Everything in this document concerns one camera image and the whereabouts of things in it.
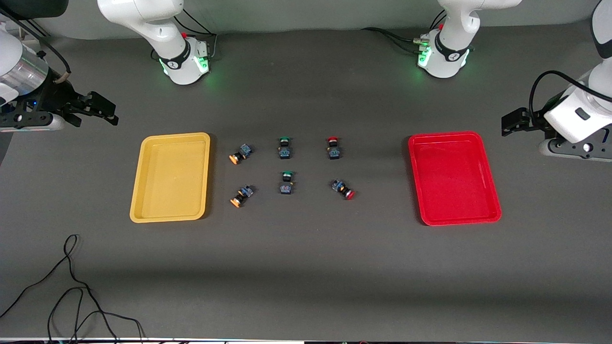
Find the yellow plastic tray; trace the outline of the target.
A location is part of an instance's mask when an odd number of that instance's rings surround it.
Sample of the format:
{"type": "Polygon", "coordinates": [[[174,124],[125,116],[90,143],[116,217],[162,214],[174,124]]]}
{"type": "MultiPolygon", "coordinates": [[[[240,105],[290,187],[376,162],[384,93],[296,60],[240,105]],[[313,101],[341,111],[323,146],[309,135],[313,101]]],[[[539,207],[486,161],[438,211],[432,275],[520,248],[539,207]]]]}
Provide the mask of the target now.
{"type": "Polygon", "coordinates": [[[192,221],[206,210],[211,139],[207,133],[142,141],[130,206],[136,224],[192,221]]]}

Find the red plastic tray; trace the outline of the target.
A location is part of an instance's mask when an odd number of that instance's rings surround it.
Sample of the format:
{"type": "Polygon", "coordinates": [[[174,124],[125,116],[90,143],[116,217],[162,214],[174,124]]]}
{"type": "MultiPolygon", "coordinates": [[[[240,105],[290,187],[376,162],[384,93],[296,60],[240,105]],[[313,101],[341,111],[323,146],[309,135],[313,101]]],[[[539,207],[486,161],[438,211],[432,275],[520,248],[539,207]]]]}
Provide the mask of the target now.
{"type": "Polygon", "coordinates": [[[481,135],[448,131],[407,141],[422,222],[428,226],[492,224],[502,217],[481,135]]]}

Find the yellow push button switch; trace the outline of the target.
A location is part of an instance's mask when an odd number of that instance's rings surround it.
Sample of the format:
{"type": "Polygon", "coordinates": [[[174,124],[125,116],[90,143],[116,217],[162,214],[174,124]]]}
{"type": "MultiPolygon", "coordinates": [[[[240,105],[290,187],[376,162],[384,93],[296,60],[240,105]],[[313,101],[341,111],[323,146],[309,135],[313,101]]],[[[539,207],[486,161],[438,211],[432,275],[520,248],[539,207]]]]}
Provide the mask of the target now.
{"type": "Polygon", "coordinates": [[[235,153],[230,154],[228,156],[228,159],[234,164],[234,165],[238,165],[239,163],[241,163],[241,161],[244,161],[246,159],[248,159],[251,154],[252,154],[253,150],[251,148],[251,146],[247,145],[247,144],[242,144],[239,146],[239,148],[236,150],[235,153]]]}
{"type": "Polygon", "coordinates": [[[253,193],[254,191],[251,185],[245,185],[237,191],[236,196],[230,200],[230,203],[235,207],[240,208],[247,199],[251,198],[253,193]]]}

